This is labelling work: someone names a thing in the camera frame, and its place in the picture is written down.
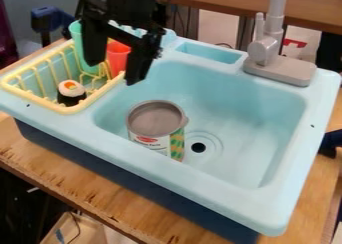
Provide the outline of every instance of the tin can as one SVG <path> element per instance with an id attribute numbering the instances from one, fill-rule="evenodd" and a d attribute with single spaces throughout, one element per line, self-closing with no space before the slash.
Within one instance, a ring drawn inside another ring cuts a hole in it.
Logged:
<path id="1" fill-rule="evenodd" d="M 178 105 L 164 100 L 139 103 L 126 118 L 131 141 L 177 161 L 184 157 L 184 127 L 187 122 L 188 118 Z"/>

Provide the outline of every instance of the orange cup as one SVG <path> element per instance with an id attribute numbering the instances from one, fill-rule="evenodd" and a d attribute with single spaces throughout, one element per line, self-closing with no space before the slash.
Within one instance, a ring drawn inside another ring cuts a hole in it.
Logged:
<path id="1" fill-rule="evenodd" d="M 107 45 L 107 59 L 112 77 L 116 77 L 120 71 L 126 70 L 127 56 L 131 48 L 118 42 L 112 41 Z"/>

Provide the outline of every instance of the blue sink base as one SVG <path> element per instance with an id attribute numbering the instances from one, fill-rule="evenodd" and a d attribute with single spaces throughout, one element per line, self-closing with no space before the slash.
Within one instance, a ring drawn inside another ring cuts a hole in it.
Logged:
<path id="1" fill-rule="evenodd" d="M 15 119 L 29 141 L 99 174 L 234 243 L 256 243 L 259 233 L 159 185 Z"/>

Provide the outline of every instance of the faucet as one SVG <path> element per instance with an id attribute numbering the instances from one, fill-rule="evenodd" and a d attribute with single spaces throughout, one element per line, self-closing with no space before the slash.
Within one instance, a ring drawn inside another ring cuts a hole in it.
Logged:
<path id="1" fill-rule="evenodd" d="M 248 46 L 243 68 L 250 74 L 305 87 L 310 84 L 316 65 L 278 55 L 284 34 L 286 1 L 270 0 L 266 20 L 263 13 L 256 14 L 255 40 Z"/>

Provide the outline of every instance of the table leg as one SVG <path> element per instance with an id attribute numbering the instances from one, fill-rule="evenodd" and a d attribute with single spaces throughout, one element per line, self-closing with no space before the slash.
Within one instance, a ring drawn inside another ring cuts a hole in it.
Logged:
<path id="1" fill-rule="evenodd" d="M 236 49 L 247 51 L 247 47 L 253 39 L 254 24 L 254 18 L 240 16 L 236 38 Z"/>

